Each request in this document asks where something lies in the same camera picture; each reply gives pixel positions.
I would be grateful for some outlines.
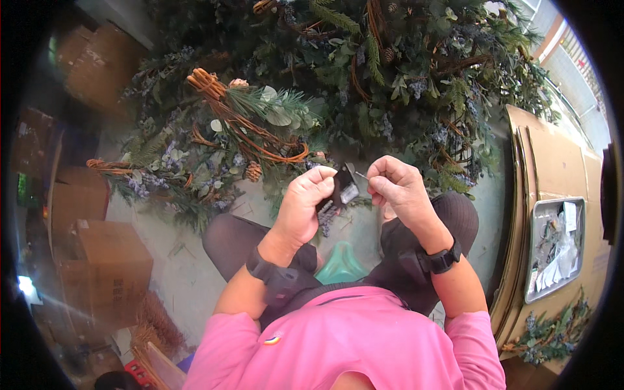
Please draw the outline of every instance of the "green stool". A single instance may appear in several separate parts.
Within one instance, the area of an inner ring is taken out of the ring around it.
[[[353,247],[346,241],[339,241],[331,250],[329,260],[316,273],[315,277],[324,285],[347,281],[358,281],[369,271],[353,254]]]

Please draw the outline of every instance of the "price tag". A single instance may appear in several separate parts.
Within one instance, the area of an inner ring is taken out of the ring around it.
[[[565,232],[572,232],[577,229],[577,206],[572,202],[563,203],[563,214],[565,215]]]

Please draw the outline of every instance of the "pink shirt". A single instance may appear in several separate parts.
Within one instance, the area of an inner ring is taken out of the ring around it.
[[[464,313],[445,333],[400,305],[382,288],[331,291],[262,333],[246,313],[216,314],[183,390],[330,389],[346,371],[380,390],[505,388],[488,313]]]

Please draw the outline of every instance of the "black pants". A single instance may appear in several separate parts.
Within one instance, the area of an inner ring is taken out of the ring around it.
[[[431,203],[438,217],[461,244],[464,256],[468,256],[479,229],[479,216],[472,202],[464,195],[447,192],[434,198]],[[221,276],[229,281],[245,264],[251,251],[262,241],[268,230],[268,227],[244,218],[221,214],[215,217],[206,229],[202,240],[203,248]],[[267,308],[260,318],[262,328],[274,319],[302,307],[322,293],[356,285],[373,285],[390,290],[411,310],[429,316],[440,300],[431,284],[431,277],[428,273],[424,273],[418,278],[413,278],[406,273],[398,260],[399,255],[405,251],[421,249],[418,239],[398,218],[395,218],[381,228],[381,247],[384,259],[362,283],[322,286],[313,277],[316,268],[316,248],[310,244],[303,245],[290,265],[290,268],[297,269],[300,275],[304,276],[301,278],[301,292],[283,308],[278,310]]]

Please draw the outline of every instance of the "metal tray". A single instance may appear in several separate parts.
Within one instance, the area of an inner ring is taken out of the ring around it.
[[[531,271],[533,269],[533,264],[535,263],[536,256],[536,245],[542,239],[541,231],[542,227],[546,223],[546,219],[549,217],[548,212],[558,213],[559,210],[563,207],[564,202],[572,202],[577,206],[577,237],[579,239],[579,248],[578,248],[578,265],[577,270],[570,274],[569,278],[561,279],[558,283],[554,283],[550,287],[546,287],[541,291],[534,291],[529,294],[529,289],[531,287]],[[529,248],[529,265],[527,269],[527,279],[526,285],[524,288],[524,301],[528,303],[535,302],[548,294],[551,294],[553,291],[557,291],[561,287],[570,283],[574,279],[576,279],[583,266],[583,252],[585,249],[585,199],[582,197],[571,197],[571,198],[561,198],[561,199],[551,199],[551,200],[539,200],[535,202],[533,207],[533,212],[531,213],[531,231],[530,231],[530,248]]]

